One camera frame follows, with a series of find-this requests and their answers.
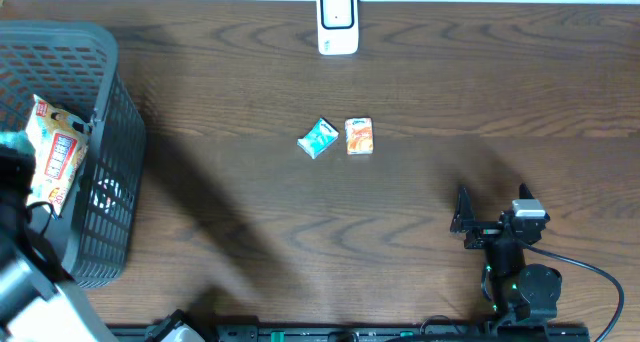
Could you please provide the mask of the orange tissue pack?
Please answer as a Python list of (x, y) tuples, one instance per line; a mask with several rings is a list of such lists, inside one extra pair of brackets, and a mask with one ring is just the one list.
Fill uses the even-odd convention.
[(346, 151), (348, 155), (372, 154), (374, 150), (373, 123), (369, 117), (345, 121)]

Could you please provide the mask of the teal tissue pack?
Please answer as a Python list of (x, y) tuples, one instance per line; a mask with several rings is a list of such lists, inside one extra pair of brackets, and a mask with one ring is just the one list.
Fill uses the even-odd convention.
[(297, 146), (312, 159), (316, 159), (330, 147), (338, 137), (339, 131), (327, 120), (320, 118), (305, 136), (297, 140)]

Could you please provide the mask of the yellow snack bag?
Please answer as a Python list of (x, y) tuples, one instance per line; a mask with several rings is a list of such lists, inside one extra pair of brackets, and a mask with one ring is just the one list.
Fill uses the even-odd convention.
[(60, 215), (88, 152), (93, 125), (38, 95), (33, 101), (25, 129), (36, 160), (28, 203), (49, 203)]

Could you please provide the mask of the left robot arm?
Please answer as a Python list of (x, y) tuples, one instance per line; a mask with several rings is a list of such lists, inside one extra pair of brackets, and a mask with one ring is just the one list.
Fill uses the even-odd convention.
[(158, 325), (111, 329), (64, 271), (51, 245), (28, 228), (35, 150), (24, 132), (1, 134), (1, 339), (3, 341), (202, 341), (183, 312)]

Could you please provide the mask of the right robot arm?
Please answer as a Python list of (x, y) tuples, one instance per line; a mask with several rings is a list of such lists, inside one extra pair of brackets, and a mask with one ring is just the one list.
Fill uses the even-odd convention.
[(525, 184), (519, 186), (511, 208), (494, 221), (478, 220), (466, 188), (458, 189), (450, 231), (465, 235), (466, 249), (485, 254), (481, 288), (495, 306), (496, 316), (487, 324), (493, 334), (517, 326), (542, 328), (557, 316), (561, 274), (542, 264), (528, 264), (524, 256), (524, 250), (541, 239), (549, 221)]

